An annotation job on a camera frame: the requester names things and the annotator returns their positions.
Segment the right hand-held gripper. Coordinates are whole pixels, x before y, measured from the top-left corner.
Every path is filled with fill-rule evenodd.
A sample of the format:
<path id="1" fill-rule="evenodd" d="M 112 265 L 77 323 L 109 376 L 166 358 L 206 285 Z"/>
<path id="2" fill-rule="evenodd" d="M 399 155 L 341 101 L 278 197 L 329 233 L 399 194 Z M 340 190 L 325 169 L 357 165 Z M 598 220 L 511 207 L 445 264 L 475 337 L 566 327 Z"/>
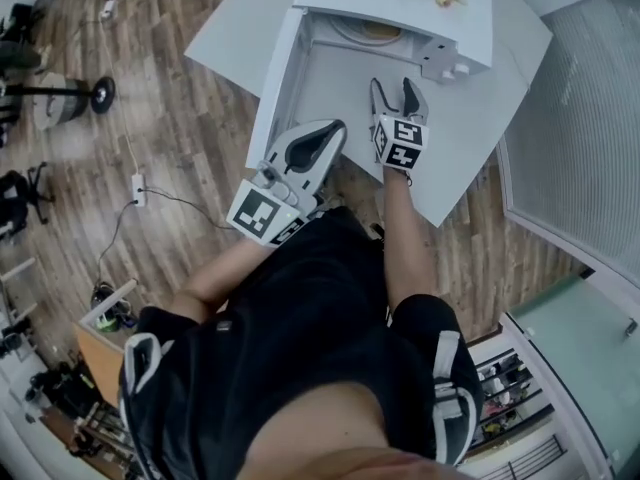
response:
<path id="1" fill-rule="evenodd" d="M 403 79 L 404 105 L 402 115 L 387 101 L 377 78 L 370 82 L 372 121 L 376 123 L 373 143 L 377 161 L 386 167 L 411 171 L 418 163 L 429 140 L 429 128 L 424 126 L 429 107 L 420 88 L 408 77 Z"/>

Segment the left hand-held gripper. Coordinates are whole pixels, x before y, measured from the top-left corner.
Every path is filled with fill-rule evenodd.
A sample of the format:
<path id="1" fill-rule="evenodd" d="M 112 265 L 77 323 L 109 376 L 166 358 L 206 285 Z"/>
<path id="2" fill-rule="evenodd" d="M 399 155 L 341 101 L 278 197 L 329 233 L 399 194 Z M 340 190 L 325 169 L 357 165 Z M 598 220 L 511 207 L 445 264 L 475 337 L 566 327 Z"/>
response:
<path id="1" fill-rule="evenodd" d="M 340 119 L 310 121 L 281 133 L 254 177 L 241 182 L 227 223 L 260 245 L 283 245 L 318 216 L 318 192 L 346 137 Z"/>

